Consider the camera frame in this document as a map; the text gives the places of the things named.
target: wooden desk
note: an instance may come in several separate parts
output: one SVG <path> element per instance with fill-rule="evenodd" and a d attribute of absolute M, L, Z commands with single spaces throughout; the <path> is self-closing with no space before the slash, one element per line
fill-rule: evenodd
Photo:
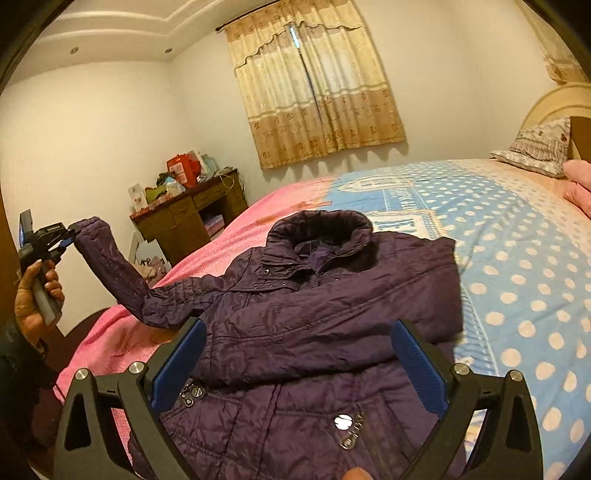
<path fill-rule="evenodd" d="M 176 265 L 211 239 L 201 214 L 223 215 L 229 225 L 248 208 L 238 171 L 212 177 L 145 213 L 130 216 L 147 241 L 157 240 L 166 258 Z"/>

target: curtain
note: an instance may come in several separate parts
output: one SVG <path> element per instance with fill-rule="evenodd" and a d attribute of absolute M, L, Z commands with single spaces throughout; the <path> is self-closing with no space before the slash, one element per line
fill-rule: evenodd
<path fill-rule="evenodd" d="M 261 168 L 405 140 L 352 0 L 281 0 L 226 36 Z"/>
<path fill-rule="evenodd" d="M 581 65 L 560 35 L 544 19 L 535 13 L 525 2 L 516 0 L 533 28 L 546 60 L 546 70 L 550 78 L 559 85 L 567 82 L 589 82 Z"/>

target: curtain rod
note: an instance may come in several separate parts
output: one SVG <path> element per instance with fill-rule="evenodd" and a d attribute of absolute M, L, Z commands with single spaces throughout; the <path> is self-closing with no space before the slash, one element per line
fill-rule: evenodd
<path fill-rule="evenodd" d="M 276 4 L 279 1 L 280 0 L 273 0 L 272 2 L 269 2 L 269 3 L 265 4 L 265 5 L 261 5 L 260 7 L 257 7 L 257 8 L 255 8 L 253 10 L 250 10 L 249 12 L 246 12 L 245 14 L 242 14 L 242 15 L 236 17 L 234 20 L 230 20 L 229 22 L 226 22 L 223 25 L 220 25 L 219 27 L 216 28 L 216 32 L 219 32 L 221 29 L 223 29 L 224 27 L 228 26 L 229 24 L 235 22 L 236 20 L 240 20 L 242 17 L 245 17 L 247 15 L 250 15 L 251 13 L 254 13 L 257 10 L 260 10 L 261 8 L 265 8 L 265 7 L 268 7 L 269 5 Z"/>

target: pillow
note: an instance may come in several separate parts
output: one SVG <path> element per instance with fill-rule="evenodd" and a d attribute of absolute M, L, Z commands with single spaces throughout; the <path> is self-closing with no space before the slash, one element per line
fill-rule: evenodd
<path fill-rule="evenodd" d="M 569 180 L 591 190 L 591 163 L 585 160 L 569 160 L 564 164 L 563 170 Z"/>
<path fill-rule="evenodd" d="M 579 207 L 585 215 L 591 218 L 591 192 L 585 187 L 570 181 L 562 196 L 570 203 Z"/>
<path fill-rule="evenodd" d="M 509 150 L 491 152 L 497 160 L 560 179 L 569 159 L 570 117 L 520 130 Z"/>

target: white wall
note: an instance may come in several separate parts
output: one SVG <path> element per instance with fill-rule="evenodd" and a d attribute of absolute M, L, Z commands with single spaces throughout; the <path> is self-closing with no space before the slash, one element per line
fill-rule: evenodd
<path fill-rule="evenodd" d="M 544 53 L 515 0 L 446 0 L 484 106 L 486 150 L 506 148 L 533 104 L 556 88 Z"/>
<path fill-rule="evenodd" d="M 54 70 L 0 97 L 0 183 L 13 237 L 30 208 L 36 227 L 99 216 L 127 256 L 127 188 L 154 184 L 166 160 L 194 148 L 164 63 Z M 60 329 L 114 304 L 71 247 L 59 265 L 68 297 Z"/>
<path fill-rule="evenodd" d="M 409 161 L 489 157 L 552 88 L 513 0 L 356 0 L 381 56 L 407 143 L 261 171 L 223 33 L 171 62 L 201 152 L 244 175 L 249 202 L 319 175 Z"/>

